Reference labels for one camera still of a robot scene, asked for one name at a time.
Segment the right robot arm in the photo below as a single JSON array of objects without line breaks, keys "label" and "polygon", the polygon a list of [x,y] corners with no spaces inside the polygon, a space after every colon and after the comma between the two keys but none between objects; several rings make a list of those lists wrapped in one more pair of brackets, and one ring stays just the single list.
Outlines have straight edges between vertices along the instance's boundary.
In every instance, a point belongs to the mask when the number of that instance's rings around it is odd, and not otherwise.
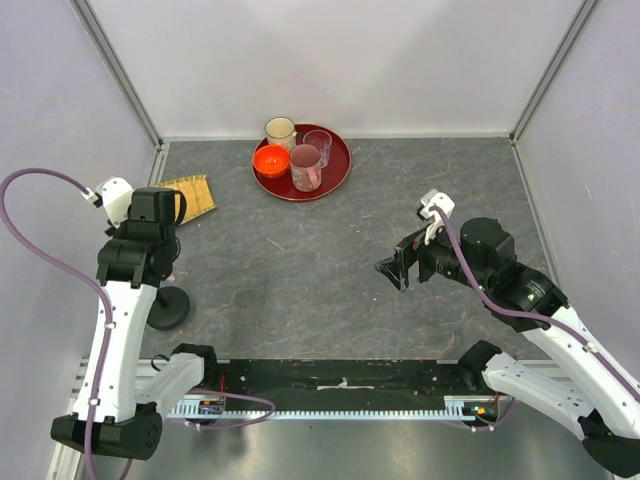
[{"label": "right robot arm", "polygon": [[515,241],[495,219],[428,221],[400,241],[377,272],[404,291],[409,270],[465,285],[491,315],[543,350],[572,382],[531,372],[499,347],[479,341],[460,359],[467,392],[487,387],[512,396],[573,433],[600,466],[620,478],[639,474],[639,381],[593,336],[567,296],[542,272],[520,263]]}]

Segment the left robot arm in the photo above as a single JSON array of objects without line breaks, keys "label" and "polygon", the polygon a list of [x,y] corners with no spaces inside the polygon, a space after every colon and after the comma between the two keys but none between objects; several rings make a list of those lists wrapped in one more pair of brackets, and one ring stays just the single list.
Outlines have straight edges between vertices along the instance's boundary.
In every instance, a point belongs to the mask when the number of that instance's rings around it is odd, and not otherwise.
[{"label": "left robot arm", "polygon": [[185,213],[177,190],[132,192],[124,221],[98,253],[101,295],[89,369],[71,412],[53,420],[53,440],[85,455],[147,460],[182,397],[218,385],[214,348],[182,343],[144,387],[135,386],[145,327],[174,328],[190,310],[184,290],[162,284],[180,253],[176,227]]}]

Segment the black phone stand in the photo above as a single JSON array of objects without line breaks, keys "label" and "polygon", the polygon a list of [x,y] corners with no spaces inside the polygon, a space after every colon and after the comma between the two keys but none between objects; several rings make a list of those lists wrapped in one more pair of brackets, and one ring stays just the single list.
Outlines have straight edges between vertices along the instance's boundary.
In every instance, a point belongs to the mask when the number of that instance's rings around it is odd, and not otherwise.
[{"label": "black phone stand", "polygon": [[190,307],[190,298],[183,289],[175,286],[161,287],[151,306],[147,324],[159,331],[172,330],[186,320]]}]

